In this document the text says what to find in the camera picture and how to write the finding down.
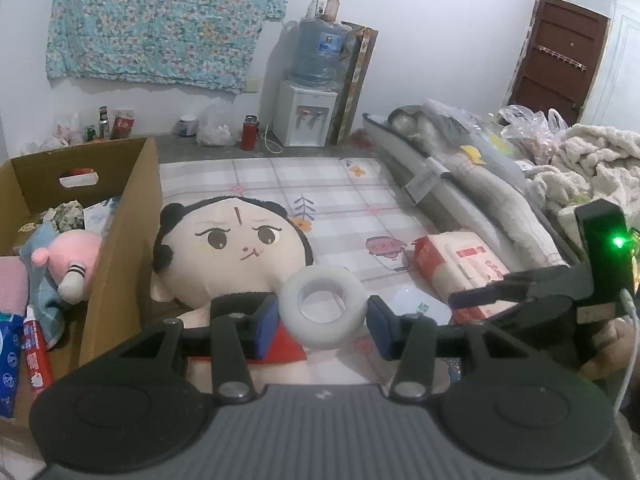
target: pink plush toy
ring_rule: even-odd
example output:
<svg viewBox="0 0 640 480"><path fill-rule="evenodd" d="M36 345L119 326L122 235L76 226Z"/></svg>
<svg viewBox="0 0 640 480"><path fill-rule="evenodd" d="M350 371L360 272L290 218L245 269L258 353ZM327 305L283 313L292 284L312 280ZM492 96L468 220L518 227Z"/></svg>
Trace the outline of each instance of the pink plush toy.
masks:
<svg viewBox="0 0 640 480"><path fill-rule="evenodd" d="M99 234L74 229L59 234L49 247L33 251L31 261L36 267L47 264L60 298L76 304L89 298L101 245Z"/></svg>

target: blue wet wipes pack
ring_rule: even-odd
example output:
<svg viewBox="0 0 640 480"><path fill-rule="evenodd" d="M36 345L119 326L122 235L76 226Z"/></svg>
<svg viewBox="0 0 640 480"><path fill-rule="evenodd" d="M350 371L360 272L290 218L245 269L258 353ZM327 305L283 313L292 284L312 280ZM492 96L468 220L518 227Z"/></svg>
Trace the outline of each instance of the blue wet wipes pack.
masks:
<svg viewBox="0 0 640 480"><path fill-rule="evenodd" d="M0 313L0 416L14 416L18 389L22 316Z"/></svg>

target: brown door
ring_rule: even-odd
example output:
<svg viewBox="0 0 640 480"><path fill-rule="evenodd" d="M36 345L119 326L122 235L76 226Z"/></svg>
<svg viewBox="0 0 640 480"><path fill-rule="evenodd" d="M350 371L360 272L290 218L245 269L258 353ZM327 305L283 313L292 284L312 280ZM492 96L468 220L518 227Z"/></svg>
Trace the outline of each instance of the brown door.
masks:
<svg viewBox="0 0 640 480"><path fill-rule="evenodd" d="M609 20L561 0L540 0L509 99L534 112L555 108L571 126L584 105Z"/></svg>

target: crumpled paper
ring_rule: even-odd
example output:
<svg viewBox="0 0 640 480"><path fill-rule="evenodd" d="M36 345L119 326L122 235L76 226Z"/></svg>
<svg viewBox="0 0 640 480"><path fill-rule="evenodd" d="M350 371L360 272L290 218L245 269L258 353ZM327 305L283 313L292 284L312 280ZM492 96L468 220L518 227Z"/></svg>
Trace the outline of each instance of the crumpled paper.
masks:
<svg viewBox="0 0 640 480"><path fill-rule="evenodd" d="M84 213L82 205L78 200L72 200L49 208L42 216L43 222L51 222L59 233L71 231L72 229L84 229Z"/></svg>

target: wall switch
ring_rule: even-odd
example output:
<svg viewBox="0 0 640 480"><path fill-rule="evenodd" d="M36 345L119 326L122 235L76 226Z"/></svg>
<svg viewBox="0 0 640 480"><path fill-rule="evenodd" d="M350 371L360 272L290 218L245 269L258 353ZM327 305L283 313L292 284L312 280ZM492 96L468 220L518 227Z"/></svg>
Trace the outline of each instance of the wall switch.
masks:
<svg viewBox="0 0 640 480"><path fill-rule="evenodd" d="M262 79L258 77L248 77L244 80L244 93L245 94L255 94L260 91L262 88Z"/></svg>

